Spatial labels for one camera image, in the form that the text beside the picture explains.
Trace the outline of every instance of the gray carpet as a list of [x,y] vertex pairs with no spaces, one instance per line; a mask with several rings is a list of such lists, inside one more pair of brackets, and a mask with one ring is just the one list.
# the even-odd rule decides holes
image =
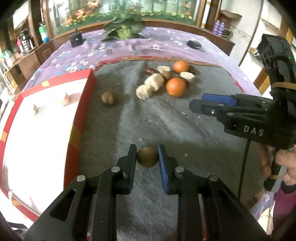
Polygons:
[[[204,93],[236,94],[240,90],[222,68],[195,66],[196,82],[180,99],[170,97],[165,87],[153,98],[140,100],[135,89],[147,75],[145,66],[172,66],[170,62],[126,61],[103,66],[89,103],[80,145],[80,174],[95,176],[114,166],[128,152],[164,144],[168,155],[196,175],[217,175],[235,193],[246,140],[228,135],[215,118],[193,114],[192,99]],[[102,105],[106,91],[119,95],[117,107]],[[242,187],[245,202],[262,189],[256,144],[251,143]],[[120,240],[175,240],[177,196],[166,196],[158,164],[150,169],[136,165],[132,193],[117,197],[117,236]]]

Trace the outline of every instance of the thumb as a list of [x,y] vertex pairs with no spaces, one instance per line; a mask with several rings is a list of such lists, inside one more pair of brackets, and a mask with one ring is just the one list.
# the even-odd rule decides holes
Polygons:
[[296,151],[278,150],[275,161],[281,166],[296,167]]

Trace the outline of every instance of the floral tablecloth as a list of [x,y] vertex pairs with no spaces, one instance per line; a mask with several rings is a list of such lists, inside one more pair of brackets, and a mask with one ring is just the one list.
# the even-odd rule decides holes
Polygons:
[[[70,41],[64,43],[34,73],[24,90],[69,72],[86,68],[96,70],[96,65],[101,61],[120,57],[155,56],[180,57],[217,64],[233,76],[246,94],[260,95],[238,65],[203,36],[174,29],[146,27],[140,33],[145,39],[101,42],[103,33],[104,30],[97,30],[83,34],[85,41],[76,48],[71,47]],[[188,47],[188,40],[200,42],[203,51]]]

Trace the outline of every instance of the bottle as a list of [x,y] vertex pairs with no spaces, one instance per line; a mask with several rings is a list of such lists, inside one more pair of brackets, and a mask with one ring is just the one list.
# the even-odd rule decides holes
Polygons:
[[42,41],[44,43],[49,41],[49,38],[48,38],[48,35],[47,35],[46,25],[45,25],[44,22],[39,23],[39,33],[40,33]]
[[221,23],[217,35],[221,36],[224,30],[224,23]]
[[220,21],[217,20],[217,21],[215,22],[215,24],[214,24],[214,27],[213,27],[213,31],[212,31],[213,34],[217,34],[217,33],[218,33],[219,26],[220,26]]

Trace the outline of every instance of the black cable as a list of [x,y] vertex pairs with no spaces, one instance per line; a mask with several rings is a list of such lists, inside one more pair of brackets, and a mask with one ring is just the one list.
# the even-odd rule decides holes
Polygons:
[[242,170],[241,170],[241,175],[239,178],[239,190],[237,192],[237,198],[240,200],[240,195],[242,192],[242,183],[244,181],[244,171],[246,169],[246,163],[247,163],[247,157],[248,157],[248,152],[249,152],[249,147],[250,147],[251,139],[247,140],[246,148],[244,149],[244,159],[242,161]]

